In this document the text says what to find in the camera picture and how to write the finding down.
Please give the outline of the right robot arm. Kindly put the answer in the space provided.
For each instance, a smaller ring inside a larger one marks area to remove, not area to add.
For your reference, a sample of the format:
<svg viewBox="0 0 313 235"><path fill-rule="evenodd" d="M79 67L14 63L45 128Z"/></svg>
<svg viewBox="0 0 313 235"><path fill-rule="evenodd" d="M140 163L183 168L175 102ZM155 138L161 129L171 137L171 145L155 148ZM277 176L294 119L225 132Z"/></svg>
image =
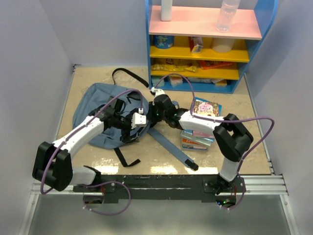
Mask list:
<svg viewBox="0 0 313 235"><path fill-rule="evenodd" d="M253 142L252 134L234 114L212 117L195 112L195 107L199 106L196 99L187 110L177 108L166 94L153 95L153 117L158 121L164 121L172 128L199 131L214 137L224 161L216 179L208 184L216 194L230 192L235 187L240 160Z"/></svg>

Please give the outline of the blue student backpack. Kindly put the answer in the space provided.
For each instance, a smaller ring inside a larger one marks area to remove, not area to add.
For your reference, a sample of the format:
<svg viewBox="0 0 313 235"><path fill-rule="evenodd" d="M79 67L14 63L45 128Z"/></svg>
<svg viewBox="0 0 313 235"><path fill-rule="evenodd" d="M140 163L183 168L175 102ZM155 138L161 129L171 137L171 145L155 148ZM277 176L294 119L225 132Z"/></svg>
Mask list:
<svg viewBox="0 0 313 235"><path fill-rule="evenodd" d="M192 159L154 128L162 120L157 115L164 117L164 112L179 108L169 99L163 99L162 103L162 107L156 107L139 93L115 83L95 83L88 88L76 108L72 124L76 128L87 117L93 116L103 120L104 130L89 143L96 147L113 149L124 167L128 167L128 164L119 148L138 142L140 137L148 133L185 166L198 170L198 165ZM131 128L132 116L140 107L147 117L147 124Z"/></svg>

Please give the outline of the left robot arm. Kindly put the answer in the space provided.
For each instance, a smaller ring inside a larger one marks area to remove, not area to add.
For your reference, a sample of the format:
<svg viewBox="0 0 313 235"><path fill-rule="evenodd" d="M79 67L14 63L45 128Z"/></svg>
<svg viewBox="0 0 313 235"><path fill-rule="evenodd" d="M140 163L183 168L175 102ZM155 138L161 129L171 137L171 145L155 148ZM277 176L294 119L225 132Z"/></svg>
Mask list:
<svg viewBox="0 0 313 235"><path fill-rule="evenodd" d="M41 194L53 189L63 191L70 185L84 185L90 192L101 188L99 171L89 166L74 168L72 160L83 146L107 129L121 130L122 137L126 139L134 133L134 117L143 111L135 108L124 117L119 113L122 103L120 99L110 100L89 112L83 122L64 137L39 145L32 176L40 181Z"/></svg>

